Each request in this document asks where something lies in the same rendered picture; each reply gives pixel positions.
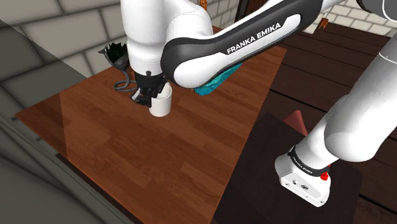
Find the teal cloth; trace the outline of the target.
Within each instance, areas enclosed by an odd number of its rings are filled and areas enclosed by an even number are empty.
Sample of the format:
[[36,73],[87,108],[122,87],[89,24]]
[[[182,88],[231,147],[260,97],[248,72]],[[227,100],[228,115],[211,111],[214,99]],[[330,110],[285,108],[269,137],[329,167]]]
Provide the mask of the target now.
[[240,66],[242,63],[237,64],[236,66],[231,67],[230,69],[222,72],[220,75],[215,77],[213,80],[211,80],[209,83],[201,86],[194,88],[194,92],[198,95],[207,95],[213,92],[216,88],[218,88],[228,77],[230,77]]

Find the dark wooden door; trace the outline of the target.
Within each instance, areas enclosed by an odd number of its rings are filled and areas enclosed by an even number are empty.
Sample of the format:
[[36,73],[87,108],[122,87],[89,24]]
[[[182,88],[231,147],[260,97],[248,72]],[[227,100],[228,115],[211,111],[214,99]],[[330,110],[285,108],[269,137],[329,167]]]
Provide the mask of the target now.
[[234,22],[262,7],[268,0],[240,0]]

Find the dark plant on curled stand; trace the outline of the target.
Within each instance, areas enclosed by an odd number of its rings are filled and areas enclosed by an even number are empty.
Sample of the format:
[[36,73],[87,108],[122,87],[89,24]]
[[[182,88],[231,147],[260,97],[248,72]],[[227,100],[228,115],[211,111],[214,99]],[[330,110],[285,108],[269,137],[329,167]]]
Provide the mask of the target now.
[[125,76],[124,80],[117,81],[113,88],[118,92],[133,92],[137,90],[137,87],[128,88],[131,83],[136,83],[134,79],[131,79],[127,73],[127,68],[130,65],[129,55],[126,43],[111,43],[106,45],[103,49],[98,51],[99,54],[103,54],[110,65]]

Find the white cup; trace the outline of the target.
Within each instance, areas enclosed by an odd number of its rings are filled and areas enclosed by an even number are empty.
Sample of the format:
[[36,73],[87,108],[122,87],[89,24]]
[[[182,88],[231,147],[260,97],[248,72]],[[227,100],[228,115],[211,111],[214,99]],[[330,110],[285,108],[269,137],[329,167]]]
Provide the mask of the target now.
[[149,112],[155,117],[163,117],[170,113],[172,102],[172,87],[167,82],[156,98],[151,98]]

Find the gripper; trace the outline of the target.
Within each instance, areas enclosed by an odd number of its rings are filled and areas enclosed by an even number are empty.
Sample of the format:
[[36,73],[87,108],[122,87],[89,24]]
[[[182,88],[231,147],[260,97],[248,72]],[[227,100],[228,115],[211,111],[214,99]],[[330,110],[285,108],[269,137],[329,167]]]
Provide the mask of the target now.
[[151,71],[147,71],[146,74],[135,71],[134,75],[138,89],[131,95],[131,99],[137,104],[150,108],[151,97],[157,97],[161,93],[167,78],[163,73],[152,75]]

